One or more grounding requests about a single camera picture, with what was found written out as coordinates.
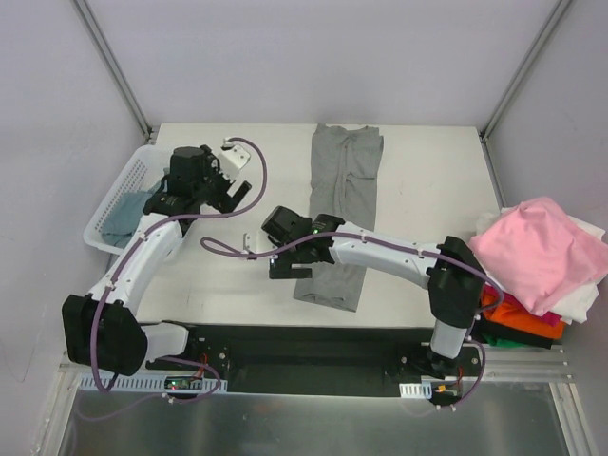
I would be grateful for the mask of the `grey t-shirt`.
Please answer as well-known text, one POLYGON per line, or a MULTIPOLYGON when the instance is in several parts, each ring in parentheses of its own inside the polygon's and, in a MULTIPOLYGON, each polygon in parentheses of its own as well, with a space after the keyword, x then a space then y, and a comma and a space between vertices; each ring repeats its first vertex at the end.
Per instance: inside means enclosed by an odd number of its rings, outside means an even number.
MULTIPOLYGON (((310 217, 338 216, 372 231, 383 151, 377 127, 320 124, 312 137, 310 217)), ((365 274, 360 266, 315 263, 313 276, 296 282, 294 299, 354 313, 365 274)))

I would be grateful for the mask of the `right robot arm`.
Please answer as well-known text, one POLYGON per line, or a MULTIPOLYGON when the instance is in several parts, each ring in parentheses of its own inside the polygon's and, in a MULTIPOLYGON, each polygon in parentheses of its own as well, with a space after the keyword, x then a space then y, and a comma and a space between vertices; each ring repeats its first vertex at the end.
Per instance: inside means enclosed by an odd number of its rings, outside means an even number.
POLYGON ((402 278, 428 293, 435 318, 427 365, 440 375, 461 364, 461 347, 479 306, 485 272, 466 244, 447 237, 419 244, 382 237, 341 217, 302 217, 278 206, 262 223, 277 248, 272 279, 295 279, 294 296, 313 304, 356 310, 367 270, 402 278))

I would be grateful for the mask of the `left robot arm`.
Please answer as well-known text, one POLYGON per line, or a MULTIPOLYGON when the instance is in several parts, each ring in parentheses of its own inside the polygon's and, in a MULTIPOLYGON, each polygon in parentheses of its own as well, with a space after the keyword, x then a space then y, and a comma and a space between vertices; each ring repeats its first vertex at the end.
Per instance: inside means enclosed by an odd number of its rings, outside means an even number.
POLYGON ((120 375, 132 375, 165 356, 183 370, 198 364, 201 347, 185 325, 142 324, 137 311, 162 263, 200 219, 202 207, 220 218, 236 212, 252 188, 247 181, 234 186, 250 159, 233 141, 218 152, 206 145, 172 152, 167 172, 144 201, 135 232, 115 264, 87 294, 71 294, 62 306, 70 361, 120 375))

